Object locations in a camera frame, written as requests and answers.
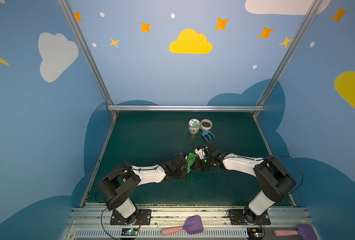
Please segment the green square paper sheet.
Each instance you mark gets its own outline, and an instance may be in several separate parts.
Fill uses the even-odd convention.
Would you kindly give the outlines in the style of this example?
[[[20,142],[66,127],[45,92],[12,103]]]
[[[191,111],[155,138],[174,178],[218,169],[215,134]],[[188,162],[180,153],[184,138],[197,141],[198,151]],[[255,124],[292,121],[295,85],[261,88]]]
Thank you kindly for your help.
[[[191,171],[191,166],[194,164],[196,157],[198,157],[198,155],[189,153],[187,159],[187,174]]]

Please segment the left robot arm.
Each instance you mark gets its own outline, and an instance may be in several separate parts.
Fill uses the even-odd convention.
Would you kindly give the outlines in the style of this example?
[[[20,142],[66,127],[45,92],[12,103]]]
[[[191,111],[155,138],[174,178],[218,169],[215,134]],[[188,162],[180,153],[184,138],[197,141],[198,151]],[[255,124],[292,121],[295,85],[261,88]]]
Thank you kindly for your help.
[[[150,167],[136,167],[121,163],[97,185],[103,203],[115,218],[125,225],[133,225],[138,219],[138,209],[131,201],[134,190],[146,184],[159,184],[173,180],[184,181],[188,174],[186,155],[176,155],[172,160]]]

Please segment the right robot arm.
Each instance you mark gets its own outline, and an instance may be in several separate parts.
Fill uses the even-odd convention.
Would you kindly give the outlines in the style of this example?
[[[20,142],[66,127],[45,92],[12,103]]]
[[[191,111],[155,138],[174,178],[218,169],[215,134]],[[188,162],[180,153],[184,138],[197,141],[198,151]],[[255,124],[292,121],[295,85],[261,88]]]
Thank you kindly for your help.
[[[241,213],[241,218],[231,217],[235,222],[257,224],[267,214],[267,210],[283,200],[296,185],[295,178],[277,157],[251,158],[235,154],[198,154],[188,169],[206,172],[210,168],[237,171],[256,177],[261,190]]]

